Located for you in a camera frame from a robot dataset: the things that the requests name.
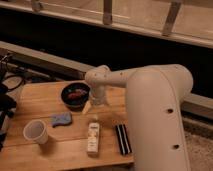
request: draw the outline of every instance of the white cup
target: white cup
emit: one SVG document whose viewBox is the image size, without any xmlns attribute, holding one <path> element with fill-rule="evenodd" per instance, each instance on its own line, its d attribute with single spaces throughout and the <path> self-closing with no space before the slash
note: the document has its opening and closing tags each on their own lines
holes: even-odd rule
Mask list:
<svg viewBox="0 0 213 171">
<path fill-rule="evenodd" d="M 46 124 L 42 120 L 32 120 L 24 127 L 24 138 L 45 144 L 48 140 Z"/>
</svg>

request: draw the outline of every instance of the bowl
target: bowl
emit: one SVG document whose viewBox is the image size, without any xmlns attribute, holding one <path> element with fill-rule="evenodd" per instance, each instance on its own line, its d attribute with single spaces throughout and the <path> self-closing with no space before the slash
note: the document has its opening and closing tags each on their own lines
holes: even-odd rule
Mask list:
<svg viewBox="0 0 213 171">
<path fill-rule="evenodd" d="M 90 88 L 85 83 L 71 83 L 61 92 L 61 99 L 70 109 L 83 108 L 89 98 Z"/>
</svg>

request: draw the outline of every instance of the blue sponge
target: blue sponge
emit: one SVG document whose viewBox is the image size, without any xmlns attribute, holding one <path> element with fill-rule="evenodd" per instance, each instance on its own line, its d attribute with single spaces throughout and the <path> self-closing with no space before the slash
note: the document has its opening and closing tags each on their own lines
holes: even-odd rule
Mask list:
<svg viewBox="0 0 213 171">
<path fill-rule="evenodd" d="M 72 123 L 72 117 L 70 112 L 54 114 L 52 115 L 52 127 L 66 126 Z"/>
</svg>

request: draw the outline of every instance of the window railing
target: window railing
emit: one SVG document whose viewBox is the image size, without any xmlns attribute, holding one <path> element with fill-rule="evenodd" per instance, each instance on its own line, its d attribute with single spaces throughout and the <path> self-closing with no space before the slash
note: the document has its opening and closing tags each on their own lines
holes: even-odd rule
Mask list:
<svg viewBox="0 0 213 171">
<path fill-rule="evenodd" d="M 0 7 L 213 48 L 212 0 L 0 0 Z"/>
</svg>

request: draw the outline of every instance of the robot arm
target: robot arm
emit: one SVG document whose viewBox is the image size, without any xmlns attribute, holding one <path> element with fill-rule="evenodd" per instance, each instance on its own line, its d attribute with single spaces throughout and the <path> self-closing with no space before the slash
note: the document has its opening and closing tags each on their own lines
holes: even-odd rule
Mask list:
<svg viewBox="0 0 213 171">
<path fill-rule="evenodd" d="M 136 171 L 190 171 L 180 102 L 193 85 L 181 65 L 147 66 L 111 72 L 88 71 L 92 104 L 105 101 L 105 85 L 126 87 L 126 109 Z"/>
</svg>

